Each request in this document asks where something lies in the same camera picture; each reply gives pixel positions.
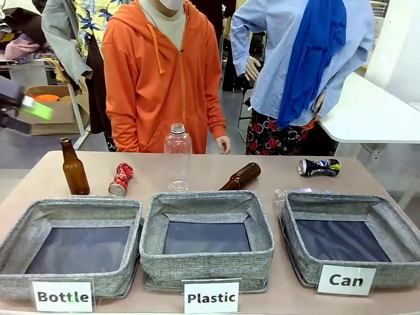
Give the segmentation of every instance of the plastic bottle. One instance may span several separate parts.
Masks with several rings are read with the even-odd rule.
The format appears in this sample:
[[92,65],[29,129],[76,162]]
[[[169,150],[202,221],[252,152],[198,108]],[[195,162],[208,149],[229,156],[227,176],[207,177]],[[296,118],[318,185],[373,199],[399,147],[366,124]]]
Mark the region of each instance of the plastic bottle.
[[230,177],[230,180],[220,190],[240,190],[255,180],[261,174],[258,164],[252,162]]
[[72,195],[89,195],[91,189],[87,182],[83,163],[77,158],[70,138],[61,138],[64,163],[63,171],[66,176],[68,188]]
[[181,123],[171,126],[171,133],[165,138],[165,159],[169,174],[169,189],[174,192],[187,192],[187,169],[192,155],[192,139],[185,133]]

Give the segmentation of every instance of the plastic sign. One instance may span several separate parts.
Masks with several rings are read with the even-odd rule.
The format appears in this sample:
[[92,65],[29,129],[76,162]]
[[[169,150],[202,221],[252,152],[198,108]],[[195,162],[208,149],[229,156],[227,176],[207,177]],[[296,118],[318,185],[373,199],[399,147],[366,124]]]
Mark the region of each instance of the plastic sign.
[[186,283],[184,313],[237,313],[239,282]]
[[345,295],[368,295],[375,277],[374,268],[324,265],[318,292]]
[[32,282],[38,312],[93,312],[90,282]]

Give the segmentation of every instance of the brown glass bottle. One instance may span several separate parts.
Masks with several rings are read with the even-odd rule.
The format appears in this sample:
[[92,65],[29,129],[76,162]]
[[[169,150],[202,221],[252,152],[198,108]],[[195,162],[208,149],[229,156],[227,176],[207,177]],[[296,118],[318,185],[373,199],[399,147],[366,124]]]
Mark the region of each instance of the brown glass bottle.
[[244,188],[261,174],[258,164],[250,163],[230,177],[220,190],[239,190]]
[[91,189],[87,182],[85,168],[74,152],[72,140],[61,138],[61,148],[64,157],[63,171],[70,192],[72,195],[89,195]]

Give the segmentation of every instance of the crushed soda can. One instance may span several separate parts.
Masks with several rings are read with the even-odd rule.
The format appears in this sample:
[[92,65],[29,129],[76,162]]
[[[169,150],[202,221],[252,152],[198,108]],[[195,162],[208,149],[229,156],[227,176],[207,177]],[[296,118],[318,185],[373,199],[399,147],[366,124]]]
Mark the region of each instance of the crushed soda can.
[[127,163],[121,163],[117,167],[114,180],[108,187],[108,191],[114,197],[124,197],[129,187],[129,179],[133,176],[133,168]]
[[336,159],[321,159],[311,161],[302,159],[299,161],[297,170],[300,175],[309,177],[312,175],[337,176],[341,170],[341,164]]

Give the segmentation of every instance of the green object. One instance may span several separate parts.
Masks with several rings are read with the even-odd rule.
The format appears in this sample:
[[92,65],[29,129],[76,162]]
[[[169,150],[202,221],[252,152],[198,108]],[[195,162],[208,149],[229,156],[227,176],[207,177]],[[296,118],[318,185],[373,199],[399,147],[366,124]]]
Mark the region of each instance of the green object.
[[22,111],[41,117],[42,119],[45,119],[45,120],[50,120],[51,117],[53,116],[53,110],[51,108],[49,108],[46,105],[42,105],[41,103],[38,103],[38,102],[33,102],[32,108],[30,110],[26,108],[22,108]]

